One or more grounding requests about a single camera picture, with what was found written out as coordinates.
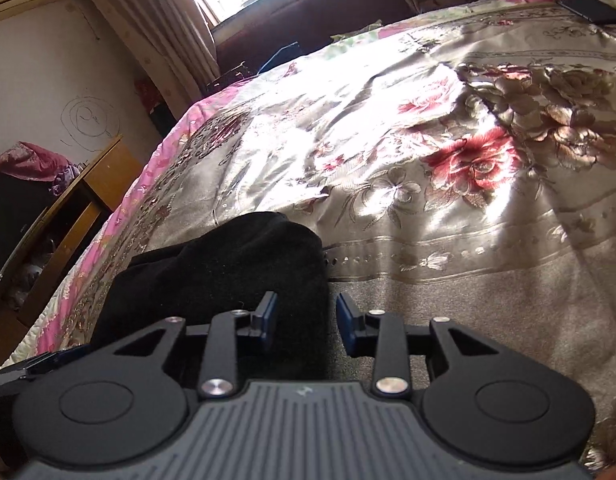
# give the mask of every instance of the smartphone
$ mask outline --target smartphone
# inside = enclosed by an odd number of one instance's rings
[[[616,9],[600,0],[559,0],[557,3],[595,25],[616,25]]]

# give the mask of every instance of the wooden desk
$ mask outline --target wooden desk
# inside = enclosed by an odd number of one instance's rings
[[[0,364],[26,335],[61,280],[141,173],[141,164],[120,141],[121,137],[116,137],[37,218],[3,266],[0,282]],[[56,238],[56,250],[29,291],[23,306],[16,312],[6,304],[5,295],[22,265],[48,236]]]

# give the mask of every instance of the wall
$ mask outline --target wall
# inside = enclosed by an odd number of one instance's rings
[[[160,142],[134,90],[146,74],[90,0],[0,22],[0,153],[26,140],[73,162],[121,133],[142,163]]]

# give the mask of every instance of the black cloth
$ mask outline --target black cloth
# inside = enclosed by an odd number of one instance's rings
[[[166,103],[157,104],[149,115],[152,124],[157,128],[157,131],[163,139],[166,138],[166,135],[168,135],[177,124],[175,116]]]
[[[273,57],[271,57],[267,62],[264,63],[264,65],[259,69],[259,72],[257,72],[257,75],[263,74],[268,70],[272,70],[279,65],[283,65],[284,63],[292,61],[293,59],[297,59],[298,57],[301,57],[303,55],[304,51],[302,50],[299,43],[297,43],[296,41],[294,43],[291,43],[290,45],[283,46],[282,48],[277,50]]]
[[[322,241],[273,212],[249,213],[176,246],[135,256],[113,281],[91,344],[100,348],[168,316],[188,325],[254,310],[278,294],[272,354],[249,360],[249,376],[325,377],[328,283]]]

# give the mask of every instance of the floral bedspread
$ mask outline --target floral bedspread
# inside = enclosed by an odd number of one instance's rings
[[[616,460],[616,26],[499,4],[192,108],[13,359],[88,340],[134,255],[276,210],[322,238],[333,296],[453,317],[579,381],[592,456]],[[368,375],[334,335],[331,351],[333,378]]]

